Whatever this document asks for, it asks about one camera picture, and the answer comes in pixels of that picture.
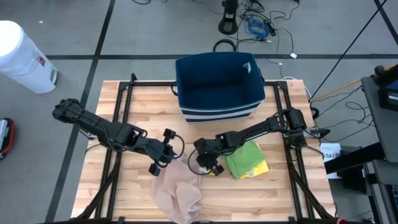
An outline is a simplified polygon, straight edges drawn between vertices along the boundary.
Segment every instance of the navy fabric basket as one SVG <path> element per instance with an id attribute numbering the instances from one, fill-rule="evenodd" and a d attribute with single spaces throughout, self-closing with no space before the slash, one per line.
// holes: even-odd
<path id="1" fill-rule="evenodd" d="M 189 123 L 249 116 L 265 99 L 252 54 L 212 52 L 175 63 L 178 102 Z"/>

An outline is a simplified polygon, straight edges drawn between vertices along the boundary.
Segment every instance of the basket handle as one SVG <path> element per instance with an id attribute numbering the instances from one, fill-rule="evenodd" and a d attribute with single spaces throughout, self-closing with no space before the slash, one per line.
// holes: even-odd
<path id="1" fill-rule="evenodd" d="M 175 86 L 175 85 L 177 85 L 177 81 L 176 81 L 176 82 L 173 82 L 173 83 L 170 85 L 170 88 L 172 89 L 172 92 L 173 92 L 174 96 L 178 96 L 178 93 L 177 93 L 176 91 L 174 91 L 174 89 L 173 89 L 173 86 Z"/>

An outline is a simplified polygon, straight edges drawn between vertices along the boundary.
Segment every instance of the green cloth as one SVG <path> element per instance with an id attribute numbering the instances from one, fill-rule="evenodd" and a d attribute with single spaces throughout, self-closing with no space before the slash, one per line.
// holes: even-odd
<path id="1" fill-rule="evenodd" d="M 232 155 L 225 156 L 224 160 L 234 177 L 240 179 L 265 158 L 266 156 L 259 150 L 256 143 L 248 141 Z"/>

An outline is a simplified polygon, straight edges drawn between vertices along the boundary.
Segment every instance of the wooden tabletop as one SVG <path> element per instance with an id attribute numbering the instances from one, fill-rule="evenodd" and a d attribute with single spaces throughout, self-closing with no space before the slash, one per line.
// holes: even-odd
<path id="1" fill-rule="evenodd" d="M 289 80 L 289 95 L 294 108 L 300 109 L 307 126 L 313 126 L 308 100 L 302 80 Z M 96 114 L 112 120 L 118 81 L 105 81 L 99 97 Z M 211 139 L 215 134 L 230 130 L 242 130 L 264 121 L 276 111 L 272 87 L 265 87 L 266 100 L 248 118 L 217 121 L 212 123 L 188 124 L 178 107 L 177 97 L 166 86 L 134 86 L 128 123 L 148 131 L 150 138 L 163 140 L 165 128 L 181 135 L 186 142 L 186 153 L 194 149 L 193 142 L 199 138 Z M 123 96 L 119 119 L 123 116 Z M 266 134 L 255 139 L 266 155 L 269 172 L 251 179 L 236 180 L 228 172 L 220 176 L 204 176 L 201 179 L 201 214 L 197 220 L 211 221 L 287 221 L 295 216 L 290 180 L 287 170 L 284 146 L 280 133 Z M 308 145 L 319 149 L 318 141 L 307 139 Z M 179 153 L 181 143 L 170 142 Z M 90 141 L 88 147 L 98 144 Z M 72 217 L 79 215 L 98 191 L 106 149 L 102 146 L 90 149 L 85 157 L 80 183 L 76 194 Z M 335 208 L 326 177 L 322 156 L 312 150 L 303 149 L 303 160 L 308 184 L 319 202 L 334 214 Z M 124 152 L 119 175 L 118 191 L 114 204 L 113 218 L 126 217 L 129 221 L 168 221 L 150 195 L 154 178 L 148 173 L 152 160 L 133 152 Z M 104 209 L 108 204 L 104 200 Z M 307 214 L 303 193 L 300 191 L 303 214 Z"/>

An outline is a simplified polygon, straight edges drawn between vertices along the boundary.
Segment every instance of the basket label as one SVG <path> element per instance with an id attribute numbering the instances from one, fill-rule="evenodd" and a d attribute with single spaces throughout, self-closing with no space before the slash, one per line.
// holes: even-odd
<path id="1" fill-rule="evenodd" d="M 243 65 L 243 67 L 248 69 L 248 73 L 251 72 L 251 65 L 250 65 L 250 62 L 245 63 L 245 64 Z"/>
<path id="2" fill-rule="evenodd" d="M 44 67 L 45 60 L 42 56 L 38 55 L 36 60 Z"/>

